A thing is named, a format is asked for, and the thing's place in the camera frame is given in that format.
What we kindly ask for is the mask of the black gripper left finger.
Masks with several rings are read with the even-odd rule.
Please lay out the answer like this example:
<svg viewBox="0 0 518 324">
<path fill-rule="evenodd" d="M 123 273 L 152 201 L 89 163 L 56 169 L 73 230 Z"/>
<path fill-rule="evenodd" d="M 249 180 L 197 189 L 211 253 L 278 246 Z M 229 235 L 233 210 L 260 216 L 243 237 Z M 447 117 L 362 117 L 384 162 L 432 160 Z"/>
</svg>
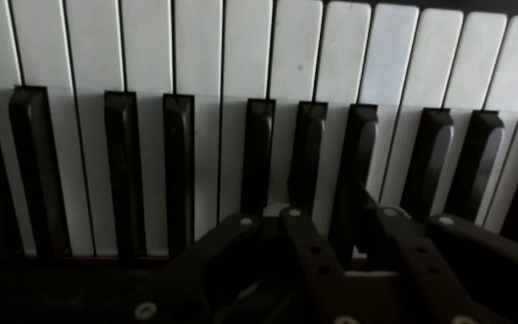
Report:
<svg viewBox="0 0 518 324">
<path fill-rule="evenodd" d="M 357 293 L 310 217 L 233 214 L 141 291 L 146 324 L 362 324 Z"/>
</svg>

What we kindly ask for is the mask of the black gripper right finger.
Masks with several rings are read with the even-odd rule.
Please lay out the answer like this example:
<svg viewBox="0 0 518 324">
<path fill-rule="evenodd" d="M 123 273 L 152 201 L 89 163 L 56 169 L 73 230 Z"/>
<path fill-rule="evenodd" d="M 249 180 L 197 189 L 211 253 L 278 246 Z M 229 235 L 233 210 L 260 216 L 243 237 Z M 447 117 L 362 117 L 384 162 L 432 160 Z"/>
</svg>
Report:
<svg viewBox="0 0 518 324">
<path fill-rule="evenodd" d="M 405 273 L 430 324 L 518 324 L 518 243 L 452 214 L 391 212 L 360 183 L 355 207 L 369 261 Z"/>
</svg>

